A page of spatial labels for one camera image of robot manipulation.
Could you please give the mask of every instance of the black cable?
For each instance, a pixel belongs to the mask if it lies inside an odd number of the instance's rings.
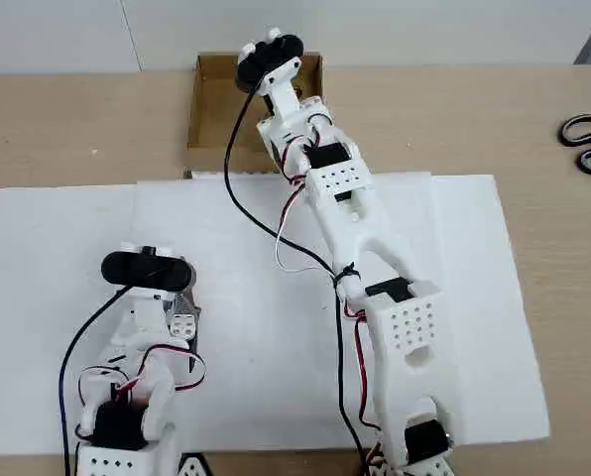
[[[64,406],[64,373],[66,371],[66,365],[68,364],[68,359],[70,358],[70,354],[73,352],[77,341],[80,339],[82,334],[86,331],[86,329],[92,324],[97,317],[104,313],[108,307],[113,305],[117,299],[123,296],[125,293],[129,292],[132,289],[132,286],[126,286],[115,293],[111,299],[109,299],[102,307],[100,307],[93,315],[91,315],[86,322],[75,332],[74,337],[68,344],[68,348],[66,349],[66,353],[64,354],[64,358],[61,361],[61,367],[59,368],[59,378],[58,378],[58,398],[59,398],[59,418],[61,421],[61,442],[62,442],[62,450],[64,453],[64,476],[70,476],[70,459],[68,456],[68,428],[66,424],[66,410]]]
[[[247,99],[245,100],[245,103],[243,104],[243,107],[241,108],[240,113],[238,114],[238,117],[236,118],[236,122],[234,124],[234,128],[232,129],[231,136],[229,137],[229,142],[227,143],[227,149],[225,151],[225,160],[224,160],[224,164],[223,164],[223,177],[225,180],[225,187],[227,188],[227,193],[229,194],[229,197],[231,198],[234,205],[236,205],[236,207],[247,218],[249,218],[256,226],[258,226],[260,229],[262,229],[265,233],[268,233],[269,235],[273,236],[274,238],[277,238],[278,237],[277,232],[275,232],[270,227],[268,227],[265,223],[263,223],[258,218],[256,218],[249,210],[247,210],[242,205],[242,203],[240,201],[238,201],[238,198],[236,198],[236,195],[234,195],[234,191],[232,190],[232,185],[229,180],[229,162],[230,162],[232,148],[234,146],[234,142],[236,142],[236,137],[238,136],[238,130],[240,129],[240,126],[243,122],[243,118],[245,117],[245,114],[247,113],[247,109],[249,108],[249,104],[252,102],[252,99],[254,98],[254,95],[258,91],[259,86],[260,86],[260,81],[258,82],[256,87],[254,87],[254,89],[252,89],[250,91],[250,93],[248,94]],[[329,271],[330,273],[333,272],[331,267],[322,258],[320,258],[318,255],[316,255],[314,252],[312,252],[308,248],[304,248],[303,246],[300,246],[298,243],[294,243],[293,241],[288,240],[287,238],[282,237],[282,236],[280,238],[280,241],[282,241],[283,243],[285,243],[288,246],[291,246],[295,250],[298,250],[301,253],[304,253],[306,256],[312,258],[322,268]],[[337,293],[335,293],[335,326],[336,326],[336,330],[337,330],[337,358],[338,358],[337,387],[338,387],[339,412],[340,412],[340,415],[342,416],[342,420],[344,421],[344,424],[346,425],[346,428],[351,433],[351,436],[352,436],[353,441],[355,443],[355,447],[357,448],[357,452],[359,454],[359,459],[360,459],[360,474],[368,474],[368,469],[367,469],[368,465],[366,463],[366,457],[364,455],[364,448],[363,448],[362,443],[359,439],[359,435],[355,431],[355,428],[353,427],[350,419],[348,418],[348,414],[346,413],[346,409],[344,408],[344,339],[343,339],[343,335],[342,335],[341,303],[340,303],[340,299],[339,299],[339,296],[337,295]]]
[[[247,109],[249,108],[249,104],[252,102],[252,99],[254,98],[254,95],[256,94],[257,90],[258,90],[258,85],[254,89],[252,89],[252,91],[248,94],[247,99],[245,100],[245,103],[243,104],[243,108],[240,110],[240,113],[238,114],[238,118],[236,119],[236,123],[234,124],[234,128],[232,129],[232,134],[229,137],[229,143],[227,144],[227,150],[225,151],[225,162],[223,164],[223,176],[225,178],[225,187],[227,188],[227,193],[229,193],[229,197],[231,198],[234,205],[236,205],[236,207],[247,218],[249,218],[256,226],[258,226],[260,229],[262,229],[265,233],[268,233],[271,236],[273,236],[274,238],[277,238],[278,237],[277,232],[272,230],[265,223],[260,221],[254,215],[252,215],[247,210],[247,208],[245,208],[241,204],[241,202],[238,201],[238,198],[236,198],[236,195],[234,195],[234,190],[232,190],[232,184],[229,181],[229,161],[230,161],[230,156],[231,156],[231,152],[232,152],[232,147],[234,146],[234,142],[236,141],[236,136],[238,136],[238,130],[240,129],[240,125],[243,122],[243,118],[245,117],[245,113],[247,112]],[[315,260],[326,271],[328,271],[329,273],[333,273],[333,270],[331,269],[331,267],[328,266],[326,264],[326,262],[324,262],[324,260],[322,260],[318,255],[316,255],[315,253],[313,253],[309,249],[304,248],[303,246],[300,246],[298,243],[294,243],[293,241],[288,240],[287,238],[282,237],[282,236],[280,238],[280,241],[282,241],[283,243],[285,243],[288,246],[291,246],[295,250],[300,251],[301,253],[305,253],[305,255],[307,255],[310,258],[312,258],[313,260]]]

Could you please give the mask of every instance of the white plastic frame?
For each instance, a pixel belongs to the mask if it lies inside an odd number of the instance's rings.
[[[394,232],[357,145],[334,125],[319,97],[294,101],[291,80],[298,65],[299,59],[292,59],[268,72],[259,89],[275,111],[257,125],[267,151],[287,177],[305,176],[305,197],[332,253],[336,276],[350,266],[359,271],[363,254],[372,252],[412,282],[414,297],[402,302],[386,294],[367,296],[355,275],[345,276],[338,287],[351,308],[366,310],[375,353],[374,406],[382,428],[378,437],[387,474],[403,474],[408,471],[405,431],[418,418],[436,417],[454,442],[463,430],[447,301],[422,275],[403,237]],[[316,141],[319,146],[340,143],[350,159],[312,169],[304,146]],[[346,192],[351,193],[349,199],[336,198]],[[417,470],[423,466],[413,465]]]

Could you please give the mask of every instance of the white paper sheet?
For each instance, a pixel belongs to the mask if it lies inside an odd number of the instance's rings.
[[[458,296],[452,318],[465,362],[469,424],[457,442],[546,436],[544,397],[492,178],[386,175],[376,176],[376,184],[393,219],[404,219],[400,231],[426,270]],[[281,180],[238,178],[235,188],[254,213],[277,223],[288,194]],[[203,307],[199,350],[209,373],[204,385],[176,401],[183,447],[350,446],[337,414],[333,296],[324,275],[277,270],[273,240],[234,208],[219,177],[142,183],[134,190],[134,203],[129,186],[0,190],[0,309],[11,308],[2,299],[12,295],[6,283],[15,274],[14,291],[24,306],[11,315],[5,311],[6,327],[35,328],[15,334],[14,351],[3,354],[0,318],[0,388],[7,390],[0,393],[0,453],[59,451],[59,360],[69,334],[111,293],[97,274],[101,258],[127,238],[172,244],[197,268],[195,295]],[[99,206],[111,211],[108,216],[96,211]],[[466,226],[451,226],[454,222]],[[326,257],[305,206],[293,210],[287,234]],[[49,239],[50,253],[39,256],[37,250]],[[289,249],[283,256],[292,266],[307,263]],[[82,342],[73,372],[100,350],[117,314],[110,312]],[[349,412],[356,415],[359,384],[351,331],[345,325],[345,385]],[[18,370],[21,360],[24,376]],[[74,375],[69,381],[74,422]],[[20,405],[28,399],[31,407]],[[10,425],[3,424],[4,416]]]
[[[0,453],[60,452],[61,356],[113,294],[99,266],[128,238],[133,189],[0,189]],[[73,352],[73,372],[105,346],[115,325],[113,312],[106,317]],[[73,422],[79,404],[72,372],[67,380]]]

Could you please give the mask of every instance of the red and white wire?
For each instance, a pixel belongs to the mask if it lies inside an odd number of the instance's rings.
[[[291,137],[287,143],[285,144],[285,148],[283,149],[283,153],[281,155],[281,161],[280,161],[280,172],[283,174],[283,177],[285,179],[287,179],[287,181],[289,182],[289,184],[291,185],[300,185],[301,182],[306,178],[306,175],[297,175],[297,176],[293,176],[293,177],[289,177],[286,173],[285,173],[285,163],[287,162],[287,157],[289,155],[289,150],[291,145],[298,140],[304,140],[305,136],[295,136],[295,137]]]
[[[86,402],[84,401],[84,395],[81,389],[81,379],[84,376],[84,374],[86,372],[89,372],[91,370],[98,370],[100,372],[107,372],[107,373],[114,373],[115,375],[119,375],[122,380],[124,380],[125,382],[122,385],[126,385],[128,384],[130,381],[128,379],[128,376],[122,372],[119,369],[115,369],[114,367],[109,367],[107,365],[91,365],[90,367],[86,367],[85,369],[83,369],[80,373],[79,373],[79,378],[77,379],[77,394],[79,395],[79,401],[81,402],[81,404],[83,406],[86,405]]]
[[[348,307],[348,301],[345,300],[344,301],[344,317],[346,317],[349,320],[355,320],[355,319],[358,319],[359,317],[366,318],[366,312],[364,311],[364,309],[358,310],[357,312],[351,312],[351,309],[349,309],[349,307]]]
[[[190,359],[193,359],[194,361],[197,361],[201,364],[201,367],[203,369],[203,373],[201,374],[201,376],[192,383],[176,385],[175,390],[177,392],[183,392],[186,390],[194,389],[194,388],[198,387],[203,382],[203,380],[205,380],[205,375],[207,374],[207,365],[205,364],[205,361],[203,360],[203,358],[200,355],[192,352],[189,349],[185,349],[183,347],[177,347],[175,345],[170,345],[170,344],[156,344],[156,345],[150,346],[146,350],[146,352],[144,352],[144,356],[142,357],[141,364],[139,366],[139,370],[137,371],[137,375],[133,379],[126,382],[122,387],[120,387],[117,390],[117,396],[115,397],[115,400],[119,400],[119,398],[121,397],[121,395],[124,392],[132,390],[137,385],[137,383],[143,378],[143,373],[146,368],[146,361],[147,361],[148,357],[150,356],[150,353],[155,350],[168,350],[171,352],[178,352],[180,354],[185,354]]]
[[[357,313],[359,316],[355,320],[355,329],[354,329],[354,336],[355,336],[355,351],[357,353],[357,364],[359,366],[359,377],[361,383],[361,398],[359,404],[359,420],[362,422],[363,425],[368,426],[370,428],[374,428],[377,431],[381,431],[382,429],[378,424],[372,423],[370,421],[366,421],[364,418],[364,412],[366,411],[366,403],[368,401],[368,377],[366,375],[366,365],[364,364],[364,351],[362,349],[362,339],[359,336],[359,326],[362,323],[366,322],[366,314],[359,312]]]
[[[287,268],[287,266],[285,266],[285,264],[283,263],[283,261],[280,258],[280,238],[283,236],[283,232],[285,231],[285,226],[287,225],[287,219],[289,218],[289,212],[291,211],[292,207],[294,206],[294,203],[296,203],[296,198],[299,196],[299,194],[303,190],[304,190],[304,183],[302,183],[291,194],[291,196],[287,200],[287,203],[285,203],[285,207],[283,208],[283,211],[282,211],[281,217],[280,217],[280,225],[278,227],[278,233],[276,235],[276,242],[274,243],[274,259],[276,261],[276,264],[279,266],[279,268],[286,273],[300,273],[302,271],[317,270],[317,271],[321,271],[323,273],[326,273],[328,276],[331,277],[331,279],[334,279],[335,277],[333,276],[332,273],[328,272],[327,270],[325,270],[323,268],[317,267],[317,266],[307,266],[307,267],[299,268],[299,269]]]

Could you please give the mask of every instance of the black metal part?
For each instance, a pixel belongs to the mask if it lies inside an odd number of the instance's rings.
[[[178,293],[192,278],[188,263],[179,258],[116,251],[104,258],[101,274],[111,285]]]
[[[97,410],[95,430],[89,441],[94,446],[139,451],[148,442],[141,432],[141,421],[146,407],[128,405],[126,402],[109,401]],[[100,470],[103,461],[98,461]]]
[[[200,465],[203,467],[203,471],[207,476],[212,476],[212,470],[209,467],[209,464],[207,464],[207,460],[205,459],[205,456],[203,456],[203,453],[183,453],[180,456],[180,461],[178,462],[178,471],[180,471],[180,469],[183,467],[183,465],[185,464],[185,462],[189,459],[189,458],[196,458],[199,462]],[[194,474],[194,473],[186,473],[180,476],[190,476],[190,474]]]
[[[352,190],[342,191],[341,193],[335,194],[335,201],[337,201],[338,203],[341,203],[342,201],[350,200],[352,198],[352,196],[353,196]]]
[[[259,42],[256,50],[238,64],[236,85],[241,91],[249,93],[267,72],[301,57],[303,53],[302,40],[295,35],[282,35],[268,44]]]
[[[155,255],[157,254],[157,248],[156,248],[156,247],[154,247],[154,246],[144,246],[144,247],[141,249],[141,252],[142,252],[144,255],[155,256]]]
[[[339,142],[328,144],[327,146],[304,146],[304,152],[308,157],[312,169],[321,169],[351,160],[348,151]]]
[[[437,456],[450,447],[447,433],[435,419],[406,428],[408,464]]]
[[[375,285],[371,285],[366,288],[367,296],[376,296],[381,293],[386,293],[394,302],[401,302],[402,300],[408,300],[414,298],[413,294],[408,289],[411,284],[403,276],[398,278],[392,278],[391,280],[381,281]]]

